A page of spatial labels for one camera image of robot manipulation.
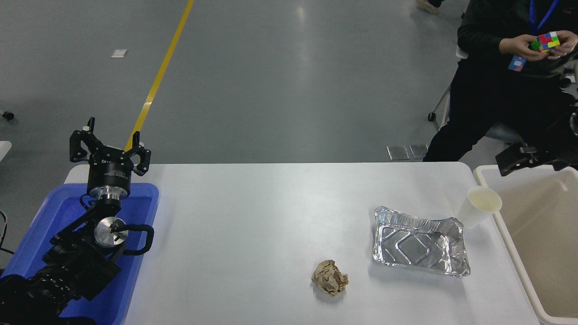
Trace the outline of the person's left hand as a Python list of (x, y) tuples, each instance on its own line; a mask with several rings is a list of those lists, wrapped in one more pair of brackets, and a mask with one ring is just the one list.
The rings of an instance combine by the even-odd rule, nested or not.
[(552, 47), (547, 53), (546, 58), (549, 60), (556, 60), (567, 56), (574, 51), (578, 43), (578, 36), (572, 31), (559, 30), (556, 31), (556, 35), (560, 44)]

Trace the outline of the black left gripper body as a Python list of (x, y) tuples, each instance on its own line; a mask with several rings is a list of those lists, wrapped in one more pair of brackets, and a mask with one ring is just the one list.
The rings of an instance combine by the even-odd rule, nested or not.
[(134, 164), (127, 152), (103, 145), (86, 147), (90, 152), (87, 193), (95, 193), (107, 186), (120, 188), (122, 193), (130, 193)]

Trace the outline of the person's right hand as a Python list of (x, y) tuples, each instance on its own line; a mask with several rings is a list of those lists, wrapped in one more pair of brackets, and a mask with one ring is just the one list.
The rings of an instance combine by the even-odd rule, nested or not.
[(504, 38), (498, 45), (501, 54), (512, 54), (524, 57), (527, 60), (539, 57), (541, 53), (531, 49), (531, 43), (536, 39), (534, 35), (523, 34), (514, 38)]

